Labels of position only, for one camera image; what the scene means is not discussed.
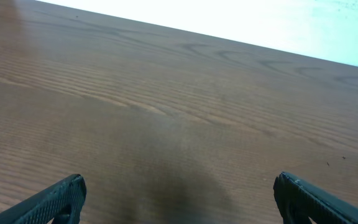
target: table surface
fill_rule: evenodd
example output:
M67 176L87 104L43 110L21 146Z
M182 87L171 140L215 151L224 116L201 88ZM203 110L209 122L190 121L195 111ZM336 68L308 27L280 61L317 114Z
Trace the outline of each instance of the table surface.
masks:
M0 0L0 212L80 173L83 223L185 197L214 220L280 223L283 170L358 206L357 67Z

